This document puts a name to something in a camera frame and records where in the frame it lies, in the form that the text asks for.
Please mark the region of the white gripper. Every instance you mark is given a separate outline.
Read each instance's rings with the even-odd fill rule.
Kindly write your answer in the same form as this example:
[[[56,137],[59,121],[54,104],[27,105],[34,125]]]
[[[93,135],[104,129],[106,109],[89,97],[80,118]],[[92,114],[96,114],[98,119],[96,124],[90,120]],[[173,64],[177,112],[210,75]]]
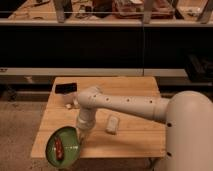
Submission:
[[[93,129],[94,125],[95,125],[94,121],[91,122],[78,121],[76,126],[79,130],[79,139],[84,140],[89,134],[89,132]]]

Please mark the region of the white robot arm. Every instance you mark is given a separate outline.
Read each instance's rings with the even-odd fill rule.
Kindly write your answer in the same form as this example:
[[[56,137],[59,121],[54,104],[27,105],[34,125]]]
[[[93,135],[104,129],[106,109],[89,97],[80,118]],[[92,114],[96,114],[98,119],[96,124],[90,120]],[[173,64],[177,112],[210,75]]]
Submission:
[[[166,125],[166,171],[213,171],[213,102],[196,91],[172,98],[106,95],[94,86],[77,95],[76,126],[90,131],[99,108]]]

